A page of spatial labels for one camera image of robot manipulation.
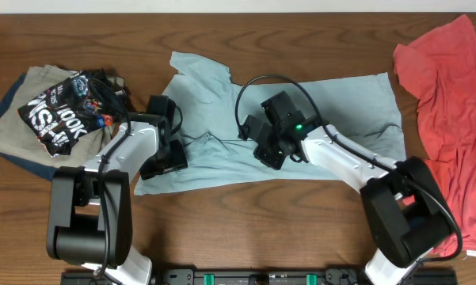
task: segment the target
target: red cloth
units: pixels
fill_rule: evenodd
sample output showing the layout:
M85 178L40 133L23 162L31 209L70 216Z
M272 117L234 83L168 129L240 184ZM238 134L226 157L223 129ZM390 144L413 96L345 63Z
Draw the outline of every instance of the red cloth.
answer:
M476 250L476 33L463 15L394 51L400 84L417 97L426 160L463 234ZM456 249L453 235L436 253Z

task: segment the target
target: light blue cloth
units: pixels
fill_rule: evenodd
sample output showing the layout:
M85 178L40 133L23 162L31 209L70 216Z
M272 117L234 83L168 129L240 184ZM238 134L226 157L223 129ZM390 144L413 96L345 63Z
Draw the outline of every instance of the light blue cloth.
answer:
M337 179L328 169L290 159L285 160L281 170L261 164L253 157L257 144L237 139L234 105L241 86L230 81L229 68L200 55L179 52L173 52L170 64L178 74L164 95L183 112L179 133L188 168L149 180L139 179L135 194L181 192L279 178ZM383 156L406 158L402 117L387 73L301 85L313 97L322 116L341 134ZM308 100L292 84L252 85L241 99L241 122L249 114L267 121L261 103L281 91L289 94L305 117L314 114Z

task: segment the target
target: beige cloth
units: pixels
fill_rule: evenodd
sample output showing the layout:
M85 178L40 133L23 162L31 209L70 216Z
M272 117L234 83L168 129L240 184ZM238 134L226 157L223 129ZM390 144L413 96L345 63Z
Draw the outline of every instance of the beige cloth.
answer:
M84 165L111 139L114 126L92 131L79 138L72 147L70 155L58 155L54 158L45 150L35 133L17 114L17 109L32 100L47 88L69 78L73 72L61 70L56 66L30 67L25 81L19 87L7 112L0 118L0 152L37 162L46 166L60 167ZM111 78L117 85L123 86L122 78Z

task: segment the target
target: white wall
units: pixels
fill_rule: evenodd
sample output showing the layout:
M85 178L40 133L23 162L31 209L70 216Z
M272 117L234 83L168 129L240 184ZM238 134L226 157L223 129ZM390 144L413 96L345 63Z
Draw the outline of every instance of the white wall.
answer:
M0 0L0 13L476 12L476 0Z

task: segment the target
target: wooden tabletop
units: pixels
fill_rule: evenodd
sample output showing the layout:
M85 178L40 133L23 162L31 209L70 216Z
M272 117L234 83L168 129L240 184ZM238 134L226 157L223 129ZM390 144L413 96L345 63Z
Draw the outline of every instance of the wooden tabletop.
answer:
M408 44L458 14L0 15L0 100L31 66L103 67L126 79L144 110L175 74L172 51L228 65L238 84L265 73L299 81L390 71L407 154L425 157L417 100L392 73ZM476 14L470 15L476 28ZM0 284L57 284L71 268L46 254L50 183L0 157ZM360 197L340 181L272 180L170 195L133 196L133 244L156 264L198 268L364 265L376 247ZM453 266L476 285L476 258Z

